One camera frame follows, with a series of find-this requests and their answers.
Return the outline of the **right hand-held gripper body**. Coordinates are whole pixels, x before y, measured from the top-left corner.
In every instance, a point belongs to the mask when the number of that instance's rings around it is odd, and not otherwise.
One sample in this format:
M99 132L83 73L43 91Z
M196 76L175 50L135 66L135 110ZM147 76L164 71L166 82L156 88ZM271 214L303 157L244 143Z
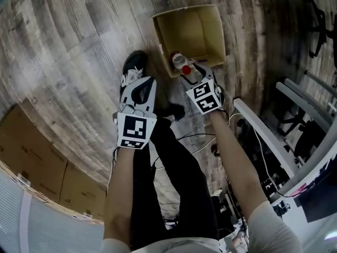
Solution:
M187 90L186 94L201 114L207 114L222 106L220 91L213 79L210 79Z

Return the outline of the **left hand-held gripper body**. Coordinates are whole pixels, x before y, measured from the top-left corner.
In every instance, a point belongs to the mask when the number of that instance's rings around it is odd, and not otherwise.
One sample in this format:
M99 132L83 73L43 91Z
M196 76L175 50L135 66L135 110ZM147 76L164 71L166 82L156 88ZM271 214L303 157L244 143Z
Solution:
M153 109L153 103L136 104L131 100L120 103L114 118L118 147L141 150L148 144L157 122Z

